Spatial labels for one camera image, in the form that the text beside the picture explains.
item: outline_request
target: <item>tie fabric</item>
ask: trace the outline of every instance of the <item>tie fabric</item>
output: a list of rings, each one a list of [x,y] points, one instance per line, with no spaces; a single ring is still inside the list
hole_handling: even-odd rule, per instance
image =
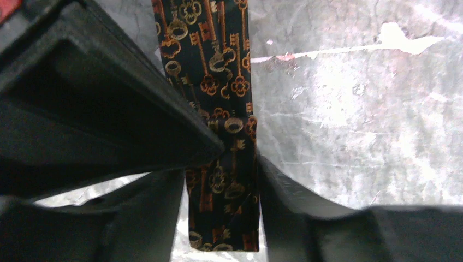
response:
[[[152,0],[166,77],[224,142],[186,170],[189,240],[202,251],[259,249],[256,126],[247,0]]]

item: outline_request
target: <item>patterned tie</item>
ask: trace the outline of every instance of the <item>patterned tie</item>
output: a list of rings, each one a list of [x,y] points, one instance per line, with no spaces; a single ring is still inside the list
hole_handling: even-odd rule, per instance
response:
[[[247,0],[152,1],[168,81],[226,148],[208,165],[186,170],[191,246],[258,251]]]

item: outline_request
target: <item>peeling paint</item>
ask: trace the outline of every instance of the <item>peeling paint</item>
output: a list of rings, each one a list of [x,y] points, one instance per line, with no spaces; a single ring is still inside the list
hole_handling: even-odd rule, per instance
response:
[[[279,56],[257,57],[251,58],[251,63],[263,63],[274,57],[282,61],[289,61],[299,57],[309,57],[313,60],[321,54],[347,53],[362,50],[400,50],[412,55],[419,55],[425,49],[429,48],[433,44],[438,43],[439,41],[442,41],[443,39],[443,37],[434,36],[408,39],[402,29],[400,29],[399,25],[395,22],[391,22],[384,23],[381,27],[381,32],[379,34],[379,41],[381,42],[380,44],[334,48],[303,53],[286,53],[285,55]]]

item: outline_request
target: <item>gray concrete surface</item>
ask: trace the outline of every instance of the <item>gray concrete surface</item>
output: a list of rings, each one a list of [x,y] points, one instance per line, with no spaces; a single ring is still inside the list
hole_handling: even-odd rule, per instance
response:
[[[150,1],[98,2],[161,67]],[[289,53],[252,64],[263,155],[307,188],[356,209],[463,203],[463,3],[249,0],[249,5],[252,58]],[[375,45],[388,22],[410,39],[443,40],[420,55],[380,48],[290,59],[291,53]],[[85,201],[75,198],[89,190],[106,193],[124,184],[112,183],[74,192],[73,201]],[[193,251],[185,195],[182,203],[172,261],[266,261],[262,234],[259,253]]]

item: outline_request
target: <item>black plastic part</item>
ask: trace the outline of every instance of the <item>black plastic part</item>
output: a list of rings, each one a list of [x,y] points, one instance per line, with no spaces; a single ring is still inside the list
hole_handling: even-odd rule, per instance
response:
[[[39,198],[208,163],[223,144],[92,0],[0,26],[0,194]]]
[[[269,262],[463,261],[463,207],[355,211],[311,192],[259,157]]]
[[[148,174],[82,206],[0,197],[0,261],[169,261],[184,171]]]

